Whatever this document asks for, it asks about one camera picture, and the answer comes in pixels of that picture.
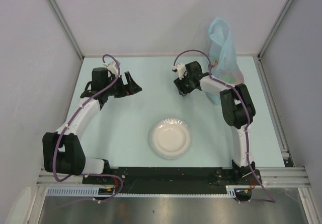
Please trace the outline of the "light blue plastic bag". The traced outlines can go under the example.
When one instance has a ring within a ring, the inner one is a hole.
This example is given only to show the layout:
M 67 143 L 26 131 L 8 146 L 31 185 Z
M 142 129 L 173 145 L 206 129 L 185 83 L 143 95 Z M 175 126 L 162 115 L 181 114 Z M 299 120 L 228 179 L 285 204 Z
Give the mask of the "light blue plastic bag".
M 237 65 L 232 30 L 228 22 L 216 17 L 208 29 L 208 36 L 211 40 L 209 58 L 212 76 L 230 85 L 244 83 L 244 76 Z

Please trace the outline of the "white paper plate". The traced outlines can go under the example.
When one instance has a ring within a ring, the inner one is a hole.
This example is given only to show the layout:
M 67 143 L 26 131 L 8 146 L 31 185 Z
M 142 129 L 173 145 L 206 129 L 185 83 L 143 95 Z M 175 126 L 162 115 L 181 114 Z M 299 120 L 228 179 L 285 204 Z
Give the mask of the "white paper plate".
M 161 158 L 179 159 L 192 145 L 192 130 L 183 120 L 166 118 L 155 123 L 148 132 L 151 149 Z

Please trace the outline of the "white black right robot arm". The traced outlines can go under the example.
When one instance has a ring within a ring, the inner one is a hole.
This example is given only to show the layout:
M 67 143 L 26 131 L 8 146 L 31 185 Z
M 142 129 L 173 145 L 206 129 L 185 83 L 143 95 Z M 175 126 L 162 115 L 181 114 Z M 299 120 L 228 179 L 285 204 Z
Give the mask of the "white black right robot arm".
M 172 71 L 178 74 L 174 83 L 181 96 L 198 89 L 220 97 L 224 121 L 231 127 L 234 156 L 232 159 L 232 179 L 244 184 L 255 171 L 255 162 L 251 157 L 250 128 L 256 110 L 245 84 L 230 85 L 207 72 L 194 61 L 177 64 Z

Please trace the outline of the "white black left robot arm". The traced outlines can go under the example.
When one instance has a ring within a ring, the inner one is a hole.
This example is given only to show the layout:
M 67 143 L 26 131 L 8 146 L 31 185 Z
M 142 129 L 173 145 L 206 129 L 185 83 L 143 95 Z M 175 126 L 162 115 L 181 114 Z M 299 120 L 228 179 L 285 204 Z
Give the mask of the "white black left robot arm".
M 80 96 L 77 110 L 55 132 L 47 132 L 42 138 L 44 168 L 47 172 L 69 176 L 93 174 L 102 184 L 110 180 L 109 162 L 86 157 L 80 141 L 86 128 L 109 97 L 123 98 L 142 91 L 130 72 L 127 71 L 124 75 L 126 83 L 114 66 L 92 70 L 92 79 Z

